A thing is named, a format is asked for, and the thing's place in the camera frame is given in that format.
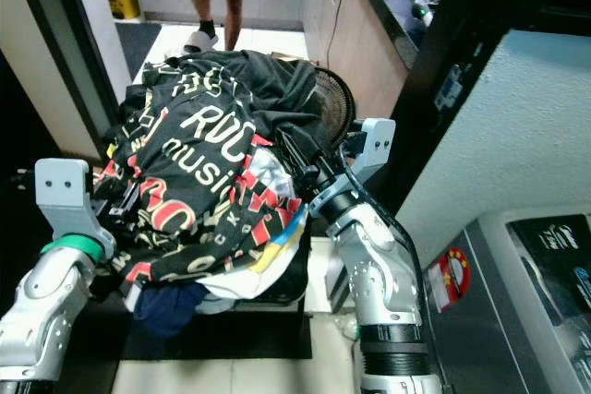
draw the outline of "tiled floor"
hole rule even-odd
[[[163,25],[146,62],[160,63],[174,55],[195,27]],[[223,29],[216,29],[223,49]],[[302,32],[244,29],[237,50],[279,52],[308,57]],[[139,73],[134,83],[140,81]],[[350,394],[354,393],[352,342],[336,327],[326,298],[324,274],[332,252],[326,238],[312,238],[308,261],[306,311],[311,319],[311,360],[246,359],[201,361],[124,361],[119,365],[114,394]]]
[[[310,322],[311,360],[246,359],[119,365],[114,394],[353,394],[352,343],[334,316]]]
[[[188,36],[195,29],[196,27],[189,25],[164,24],[156,38],[156,42],[154,42],[146,56],[146,62],[161,63],[166,56],[179,54]],[[214,45],[214,48],[223,50],[223,28],[217,27],[215,32],[220,40]],[[244,28],[240,31],[235,50],[253,50],[265,54],[275,51],[308,58],[304,33],[297,31],[251,30]],[[134,83],[138,83],[139,80],[140,76],[137,74]]]

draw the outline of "red sticker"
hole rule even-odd
[[[450,248],[429,268],[428,278],[438,312],[456,304],[470,286],[470,266],[464,251]]]

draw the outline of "black power cord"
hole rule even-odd
[[[440,369],[441,377],[444,379],[445,382],[445,374],[443,372],[443,367],[441,364],[440,356],[435,348],[435,331],[433,330],[433,325],[431,324],[430,312],[428,311],[428,304],[427,304],[427,296],[425,292],[425,281],[423,279],[423,272],[421,270],[421,265],[418,260],[418,253],[416,252],[415,243],[411,238],[410,234],[406,231],[404,226],[396,220],[387,209],[385,209],[379,202],[376,200],[368,191],[367,189],[359,182],[359,179],[351,171],[351,167],[347,162],[347,159],[344,155],[344,148],[347,145],[347,140],[345,140],[341,145],[339,145],[339,157],[341,158],[341,164],[344,168],[344,173],[351,182],[351,185],[359,194],[360,197],[365,199],[369,205],[371,205],[378,215],[382,217],[386,222],[388,222],[396,232],[398,232],[401,236],[400,237],[394,236],[394,239],[400,243],[403,248],[408,251],[410,257],[413,261],[413,268],[415,269],[416,275],[416,298],[418,299],[418,309],[422,315],[423,323],[427,325],[428,333],[431,337],[431,341],[433,343],[433,352],[435,353],[435,360],[436,364]]]
[[[339,0],[339,4],[336,7],[336,14],[334,15],[334,26],[332,27],[332,34],[331,39],[329,40],[329,45],[326,48],[326,67],[331,69],[331,48],[332,48],[332,41],[334,40],[334,34],[336,33],[336,26],[339,22],[339,13],[341,12],[341,5],[343,4],[343,0]]]

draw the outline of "black sock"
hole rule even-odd
[[[213,27],[213,20],[202,20],[199,23],[199,31],[205,32],[208,36],[213,39],[215,36],[215,28]]]

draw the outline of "navy blue fabric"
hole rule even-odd
[[[170,338],[177,335],[195,314],[207,289],[200,283],[145,286],[133,317],[152,333]]]

